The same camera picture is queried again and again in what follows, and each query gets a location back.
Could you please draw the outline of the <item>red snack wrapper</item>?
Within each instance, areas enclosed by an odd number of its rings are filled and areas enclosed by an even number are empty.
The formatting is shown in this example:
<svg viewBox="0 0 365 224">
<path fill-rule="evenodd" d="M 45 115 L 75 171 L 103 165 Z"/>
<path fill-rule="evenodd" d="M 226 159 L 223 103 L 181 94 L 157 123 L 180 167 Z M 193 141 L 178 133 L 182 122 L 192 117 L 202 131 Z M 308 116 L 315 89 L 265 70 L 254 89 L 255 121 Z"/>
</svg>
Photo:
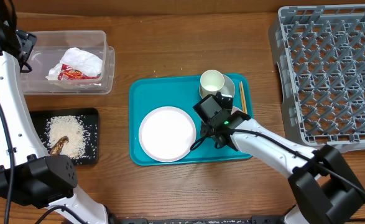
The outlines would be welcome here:
<svg viewBox="0 0 365 224">
<path fill-rule="evenodd" d="M 58 74 L 58 80 L 86 80 L 97 78 L 98 76 L 90 77 L 66 64 L 62 64 L 61 71 Z"/>
</svg>

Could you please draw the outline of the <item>large white plate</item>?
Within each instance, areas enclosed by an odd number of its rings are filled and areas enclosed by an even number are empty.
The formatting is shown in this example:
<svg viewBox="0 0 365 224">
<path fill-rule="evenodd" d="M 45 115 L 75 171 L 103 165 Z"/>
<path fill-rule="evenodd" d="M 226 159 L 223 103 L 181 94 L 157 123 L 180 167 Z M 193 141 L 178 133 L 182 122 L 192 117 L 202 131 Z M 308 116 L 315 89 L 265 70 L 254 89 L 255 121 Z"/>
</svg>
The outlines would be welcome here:
<svg viewBox="0 0 365 224">
<path fill-rule="evenodd" d="M 187 112 L 163 106 L 149 112 L 139 126 L 139 144 L 158 162 L 175 162 L 190 152 L 196 140 L 196 126 Z"/>
</svg>

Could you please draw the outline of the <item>large white tissue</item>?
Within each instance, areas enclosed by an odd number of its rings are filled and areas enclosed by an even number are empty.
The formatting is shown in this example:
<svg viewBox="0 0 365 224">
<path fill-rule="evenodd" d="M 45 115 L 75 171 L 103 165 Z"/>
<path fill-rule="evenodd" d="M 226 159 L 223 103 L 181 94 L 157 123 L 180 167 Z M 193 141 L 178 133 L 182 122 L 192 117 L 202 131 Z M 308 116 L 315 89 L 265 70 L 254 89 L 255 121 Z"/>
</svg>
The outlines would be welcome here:
<svg viewBox="0 0 365 224">
<path fill-rule="evenodd" d="M 49 70 L 46 79 L 58 80 L 58 74 L 61 71 L 62 64 L 69 65 L 90 77 L 98 76 L 99 78 L 102 72 L 103 60 L 85 50 L 80 50 L 76 47 L 70 48 L 65 52 L 59 63 Z"/>
</svg>

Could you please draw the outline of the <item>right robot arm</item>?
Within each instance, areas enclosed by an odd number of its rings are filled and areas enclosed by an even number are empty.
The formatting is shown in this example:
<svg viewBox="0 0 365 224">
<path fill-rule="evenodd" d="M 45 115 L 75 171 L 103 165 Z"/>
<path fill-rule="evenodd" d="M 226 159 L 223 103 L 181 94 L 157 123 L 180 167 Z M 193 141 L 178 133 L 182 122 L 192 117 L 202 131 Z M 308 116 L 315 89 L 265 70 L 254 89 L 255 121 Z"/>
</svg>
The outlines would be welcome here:
<svg viewBox="0 0 365 224">
<path fill-rule="evenodd" d="M 200 100 L 194 111 L 201 119 L 201 138 L 220 149 L 229 146 L 250 154 L 287 178 L 297 204 L 282 223 L 345 223 L 365 204 L 365 191 L 339 150 L 289 141 L 262 127 L 242 111 L 232 112 L 231 97 L 217 93 Z"/>
</svg>

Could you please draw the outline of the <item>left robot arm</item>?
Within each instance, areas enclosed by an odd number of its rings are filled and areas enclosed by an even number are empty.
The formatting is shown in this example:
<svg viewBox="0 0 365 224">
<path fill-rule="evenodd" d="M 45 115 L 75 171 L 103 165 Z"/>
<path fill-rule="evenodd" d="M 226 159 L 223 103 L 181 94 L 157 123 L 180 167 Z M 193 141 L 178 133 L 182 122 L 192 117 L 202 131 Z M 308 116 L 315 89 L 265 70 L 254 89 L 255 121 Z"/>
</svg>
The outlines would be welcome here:
<svg viewBox="0 0 365 224">
<path fill-rule="evenodd" d="M 78 185 L 71 159 L 51 156 L 32 123 L 20 84 L 36 36 L 17 28 L 12 1 L 0 1 L 0 197 L 8 205 L 58 212 L 71 223 L 116 223 Z"/>
</svg>

